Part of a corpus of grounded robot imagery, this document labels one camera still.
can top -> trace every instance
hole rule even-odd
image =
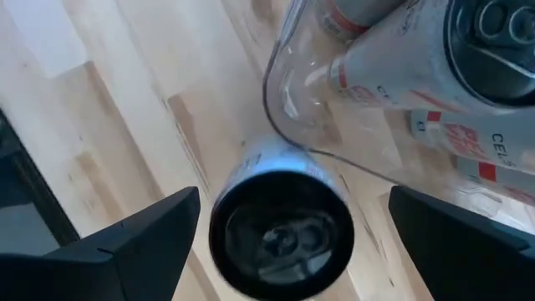
[[[535,105],[535,2],[450,0],[444,37],[469,92],[493,105]]]
[[[271,171],[232,188],[212,212],[211,255],[237,290],[261,300],[302,300],[332,284],[354,244],[349,210],[321,181]]]

white can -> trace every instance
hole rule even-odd
[[[482,10],[495,2],[409,0],[333,61],[332,89],[360,105],[393,109],[498,114],[535,105],[532,44],[515,53],[511,42],[502,47],[514,53],[508,56],[457,30],[456,22],[487,24]],[[497,26],[505,32],[507,22]]]
[[[462,157],[456,158],[456,169],[471,181],[535,206],[535,186],[533,185],[535,176],[533,175]]]
[[[472,116],[410,112],[410,131],[425,145],[498,166],[535,173],[535,112]]]
[[[329,34],[352,40],[399,7],[404,0],[316,0],[316,18]]]
[[[345,270],[354,228],[328,172],[303,150],[264,137],[217,198],[209,240],[214,263],[238,291],[305,299]]]

celsius can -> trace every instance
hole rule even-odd
[[[535,112],[471,116],[410,112],[410,132],[423,144],[469,159],[535,173]]]
[[[316,18],[329,34],[352,40],[399,7],[403,0],[315,0]]]
[[[534,1],[409,0],[326,76],[362,105],[499,114],[535,105],[534,50]]]
[[[238,291],[302,300],[345,270],[354,227],[328,173],[278,137],[254,142],[213,207],[211,255]]]
[[[483,186],[535,206],[535,176],[514,171],[490,163],[456,158],[458,172]]]

transparent container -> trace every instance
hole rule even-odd
[[[323,80],[352,44],[321,27],[315,3],[292,1],[267,67],[263,101],[275,130],[308,151],[535,233],[530,197],[459,171],[459,154],[413,136],[411,111],[357,104]]]

aluminum can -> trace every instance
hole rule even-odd
[[[535,3],[409,0],[355,40],[329,83],[373,107],[502,114],[535,105]]]
[[[456,158],[456,169],[471,181],[535,206],[534,175],[462,157]]]
[[[261,300],[306,299],[332,284],[351,258],[354,226],[331,179],[279,137],[251,143],[211,214],[221,275]]]
[[[412,110],[410,132],[423,144],[452,154],[535,174],[535,112],[473,116]]]
[[[329,34],[352,40],[400,6],[403,0],[316,0],[316,19]]]

